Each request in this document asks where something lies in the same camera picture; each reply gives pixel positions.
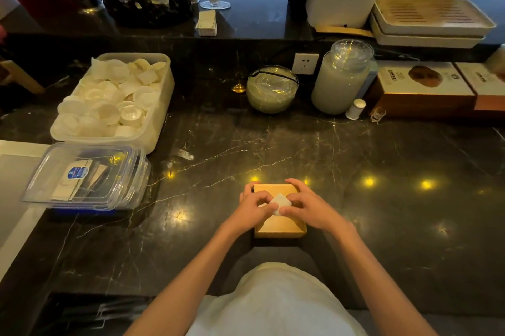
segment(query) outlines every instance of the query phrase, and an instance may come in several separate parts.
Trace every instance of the white sachet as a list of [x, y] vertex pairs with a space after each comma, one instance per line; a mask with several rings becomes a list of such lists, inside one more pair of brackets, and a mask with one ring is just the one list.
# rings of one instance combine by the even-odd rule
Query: white sachet
[[291, 201], [289, 201], [284, 195], [282, 195], [281, 193], [277, 194], [274, 199], [272, 199], [270, 201], [270, 203], [277, 203], [279, 205], [279, 207], [277, 207], [277, 210], [274, 211], [274, 215], [275, 216], [281, 216], [281, 214], [279, 214], [279, 208], [280, 207], [285, 207], [285, 206], [291, 206]]

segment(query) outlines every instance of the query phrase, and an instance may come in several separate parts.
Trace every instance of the white t-shirt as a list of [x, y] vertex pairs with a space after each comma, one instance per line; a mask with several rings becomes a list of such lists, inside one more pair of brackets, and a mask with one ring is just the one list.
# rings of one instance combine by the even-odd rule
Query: white t-shirt
[[236, 290], [205, 296], [187, 336], [366, 335], [331, 291], [284, 263], [249, 271]]

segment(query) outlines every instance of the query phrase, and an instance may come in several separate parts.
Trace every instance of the blue label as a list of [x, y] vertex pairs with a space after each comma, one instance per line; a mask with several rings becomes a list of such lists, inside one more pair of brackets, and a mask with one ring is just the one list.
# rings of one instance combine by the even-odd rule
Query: blue label
[[68, 179], [83, 179], [88, 174], [87, 167], [72, 167], [67, 174]]

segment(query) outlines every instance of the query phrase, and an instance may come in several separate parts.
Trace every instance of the person's left hand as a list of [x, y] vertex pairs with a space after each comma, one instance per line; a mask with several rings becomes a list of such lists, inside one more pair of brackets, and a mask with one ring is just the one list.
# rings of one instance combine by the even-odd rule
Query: person's left hand
[[[244, 192], [240, 193], [240, 203], [237, 209], [223, 223], [223, 226], [236, 237], [267, 220], [279, 207], [277, 203], [270, 204], [273, 197], [269, 192], [252, 192], [256, 183], [259, 182], [245, 185]], [[268, 205], [258, 207], [263, 203], [268, 203]]]

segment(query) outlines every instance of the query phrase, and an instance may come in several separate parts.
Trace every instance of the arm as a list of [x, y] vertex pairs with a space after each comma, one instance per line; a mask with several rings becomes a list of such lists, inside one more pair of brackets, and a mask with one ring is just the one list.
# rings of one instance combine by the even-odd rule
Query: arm
[[253, 193], [253, 186], [254, 183], [245, 186], [236, 211], [135, 320], [125, 336], [180, 336], [187, 333], [201, 300], [233, 242], [277, 209], [276, 203], [258, 207], [272, 200], [272, 196], [266, 191]]
[[294, 205], [281, 207], [279, 212], [298, 217], [335, 237], [380, 333], [388, 336], [436, 335], [373, 256], [354, 226], [303, 182], [296, 179], [286, 181], [300, 192], [289, 194], [287, 199]]

